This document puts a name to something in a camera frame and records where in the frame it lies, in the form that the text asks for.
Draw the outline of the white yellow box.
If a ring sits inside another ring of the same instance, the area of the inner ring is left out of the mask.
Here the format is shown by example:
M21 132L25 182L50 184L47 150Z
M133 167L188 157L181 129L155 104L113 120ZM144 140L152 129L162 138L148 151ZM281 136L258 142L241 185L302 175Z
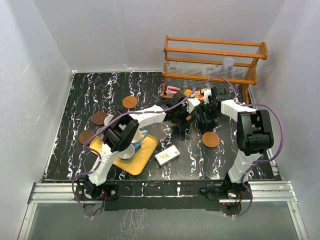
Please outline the white yellow box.
M160 153L155 155L155 159L158 162L159 166L162 167L172 160L178 158L180 156L180 152L175 145L172 145Z

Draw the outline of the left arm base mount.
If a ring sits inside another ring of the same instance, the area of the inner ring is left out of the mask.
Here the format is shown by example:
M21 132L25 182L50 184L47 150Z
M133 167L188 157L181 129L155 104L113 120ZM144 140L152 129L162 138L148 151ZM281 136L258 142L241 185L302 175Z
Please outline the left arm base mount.
M74 200L79 204L86 217L94 220L98 211L104 211L107 201L116 201L119 199L119 186L116 184L102 184L97 186L89 180L86 173L80 173L74 177L71 183L71 190ZM82 197L92 201L101 201L101 207L91 213L86 210L82 203Z

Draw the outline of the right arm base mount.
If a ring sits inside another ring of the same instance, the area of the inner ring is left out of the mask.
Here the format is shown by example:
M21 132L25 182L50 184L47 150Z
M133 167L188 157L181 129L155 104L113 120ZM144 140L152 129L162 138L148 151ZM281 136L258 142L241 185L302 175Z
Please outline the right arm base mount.
M244 193L249 194L249 206L242 211L242 200ZM205 196L208 200L231 200L231 202L223 202L220 204L220 210L223 215L232 218L243 216L251 207L253 195L248 181L245 182L232 182L229 173L226 173L224 180L221 184L209 183L205 187L199 189L199 194Z

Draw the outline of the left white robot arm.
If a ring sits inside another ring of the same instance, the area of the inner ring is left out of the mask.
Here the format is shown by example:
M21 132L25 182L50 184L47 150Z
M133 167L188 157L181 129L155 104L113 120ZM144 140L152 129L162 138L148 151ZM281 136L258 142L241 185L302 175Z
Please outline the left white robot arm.
M170 121L182 128L190 126L196 118L195 109L201 101L192 93L175 93L172 98L160 100L151 107L138 111L119 109L115 116L99 131L103 133L102 148L89 172L81 173L83 192L97 200L103 195L102 185L116 157L133 146L132 140L137 130L146 126Z

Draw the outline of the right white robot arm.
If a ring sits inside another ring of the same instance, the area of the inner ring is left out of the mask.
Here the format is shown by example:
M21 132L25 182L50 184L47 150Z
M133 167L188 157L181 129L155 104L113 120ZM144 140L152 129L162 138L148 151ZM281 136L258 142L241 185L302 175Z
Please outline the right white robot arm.
M208 199L226 197L233 199L250 189L249 173L259 158L274 145L270 113L256 110L239 102L238 96L230 99L224 88L207 87L195 92L203 103L197 106L201 120L209 120L215 111L237 123L236 143L238 152L221 185L208 184L199 192Z

